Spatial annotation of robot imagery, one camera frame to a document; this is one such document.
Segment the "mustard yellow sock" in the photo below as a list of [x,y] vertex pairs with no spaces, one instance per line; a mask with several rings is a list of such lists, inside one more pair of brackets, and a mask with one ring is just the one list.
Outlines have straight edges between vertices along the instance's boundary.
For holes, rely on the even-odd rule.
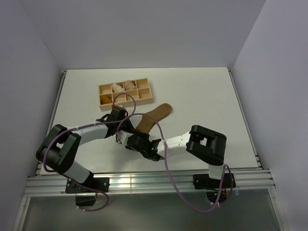
[[100,95],[101,105],[112,104],[113,100],[108,95]]

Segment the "brown sock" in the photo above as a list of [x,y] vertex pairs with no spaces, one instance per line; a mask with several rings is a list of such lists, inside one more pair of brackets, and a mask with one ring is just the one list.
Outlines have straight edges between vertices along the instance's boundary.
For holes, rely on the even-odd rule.
[[[147,112],[146,114],[153,118],[155,121],[159,122],[160,120],[167,117],[172,112],[172,106],[168,103],[163,103],[156,107],[155,109]],[[136,126],[138,132],[148,134],[152,128],[155,126],[155,122],[147,116],[142,116],[140,123]]]

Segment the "wooden compartment tray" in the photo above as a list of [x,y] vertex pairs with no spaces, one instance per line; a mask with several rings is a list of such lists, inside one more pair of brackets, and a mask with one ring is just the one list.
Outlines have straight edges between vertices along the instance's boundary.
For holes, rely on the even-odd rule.
[[[150,82],[147,78],[134,79],[130,80],[136,85],[135,90],[125,90],[124,82],[116,82],[118,85],[121,85],[124,89],[123,92],[113,92],[112,84],[102,84],[98,86],[99,91],[99,108],[101,111],[106,111],[112,108],[113,104],[124,106],[133,106],[149,104],[154,101],[152,90],[150,87]],[[108,95],[112,100],[112,104],[101,105],[100,95]]]

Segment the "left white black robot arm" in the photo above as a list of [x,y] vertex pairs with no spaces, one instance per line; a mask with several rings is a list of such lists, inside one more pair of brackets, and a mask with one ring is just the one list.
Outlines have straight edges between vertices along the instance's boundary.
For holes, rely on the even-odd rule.
[[76,160],[79,146],[116,134],[120,122],[128,116],[126,109],[113,106],[111,113],[97,119],[95,123],[67,128],[60,124],[52,127],[36,152],[36,159],[43,163],[47,172],[56,172],[77,182],[82,192],[94,186],[93,173]]

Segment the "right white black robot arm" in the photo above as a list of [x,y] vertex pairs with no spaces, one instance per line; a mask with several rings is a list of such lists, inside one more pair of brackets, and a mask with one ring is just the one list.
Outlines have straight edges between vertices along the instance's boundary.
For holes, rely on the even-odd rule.
[[119,142],[128,150],[139,152],[152,161],[164,160],[179,154],[190,153],[208,164],[208,182],[212,187],[220,187],[224,181],[224,155],[227,137],[222,133],[193,125],[191,130],[173,138],[149,140],[149,134],[133,134],[120,131]]

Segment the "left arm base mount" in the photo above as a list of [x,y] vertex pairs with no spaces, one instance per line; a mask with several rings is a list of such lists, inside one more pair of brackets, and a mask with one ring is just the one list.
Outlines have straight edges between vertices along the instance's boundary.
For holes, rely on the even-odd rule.
[[[92,178],[85,183],[78,183],[75,180],[68,179],[65,193],[75,195],[76,206],[87,212],[101,210],[109,204],[110,198],[106,194],[109,191],[110,179],[108,177]],[[106,202],[99,208],[92,208],[96,202],[98,194],[106,197]]]

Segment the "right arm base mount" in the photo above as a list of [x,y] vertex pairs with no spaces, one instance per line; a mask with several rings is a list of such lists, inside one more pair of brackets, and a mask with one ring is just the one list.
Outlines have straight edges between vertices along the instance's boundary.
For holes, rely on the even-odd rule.
[[222,186],[219,186],[220,180],[211,179],[208,174],[194,174],[193,185],[196,190],[206,190],[206,196],[211,203],[215,203],[218,197],[218,190],[221,188],[219,203],[223,203],[227,200],[231,193],[228,193],[228,189],[235,189],[236,182],[233,173],[225,173]]

